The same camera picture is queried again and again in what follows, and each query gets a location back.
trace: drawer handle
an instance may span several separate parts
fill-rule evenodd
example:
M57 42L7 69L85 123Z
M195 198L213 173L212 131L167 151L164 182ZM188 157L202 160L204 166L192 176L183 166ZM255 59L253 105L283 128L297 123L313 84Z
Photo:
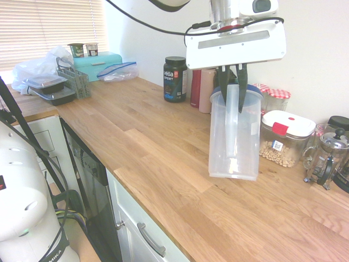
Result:
M105 62L94 63L94 64L91 64L91 65L92 65L92 66L99 66L100 64L105 64Z
M157 252L162 258L165 257L165 247L159 247L146 233L145 228L146 225L144 223L137 223L137 227L139 231L141 232L144 239L147 241L147 243L151 246L152 249L154 249L155 252Z

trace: glass jar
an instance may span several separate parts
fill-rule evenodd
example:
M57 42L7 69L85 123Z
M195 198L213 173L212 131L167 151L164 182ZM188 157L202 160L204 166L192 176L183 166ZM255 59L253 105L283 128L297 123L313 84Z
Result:
M273 110L285 111L291 93L282 89L269 89L266 96L266 113Z
M270 87L264 84L253 84L255 87L258 87L258 89L261 91L263 95L263 100L261 102L261 116L263 116L266 113L266 107L267 107L267 96L268 91L270 90Z

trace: teal bread bin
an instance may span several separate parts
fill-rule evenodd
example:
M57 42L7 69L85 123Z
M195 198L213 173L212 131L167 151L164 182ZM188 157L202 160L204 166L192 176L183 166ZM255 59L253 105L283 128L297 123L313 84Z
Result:
M97 81L97 74L113 64L122 64L122 58L112 52L99 52L97 56L74 57L75 69L87 74L90 82Z

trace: window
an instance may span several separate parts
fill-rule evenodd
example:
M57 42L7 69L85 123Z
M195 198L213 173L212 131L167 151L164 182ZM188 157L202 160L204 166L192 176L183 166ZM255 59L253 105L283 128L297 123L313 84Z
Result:
M103 0L0 0L0 72L71 43L108 50Z

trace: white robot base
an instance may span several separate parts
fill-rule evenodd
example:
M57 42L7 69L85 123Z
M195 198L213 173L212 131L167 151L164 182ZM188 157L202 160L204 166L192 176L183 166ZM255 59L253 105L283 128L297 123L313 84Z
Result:
M60 224L35 150L3 123L0 123L0 210L2 262L38 262L54 241ZM57 261L80 261L64 232L43 260Z

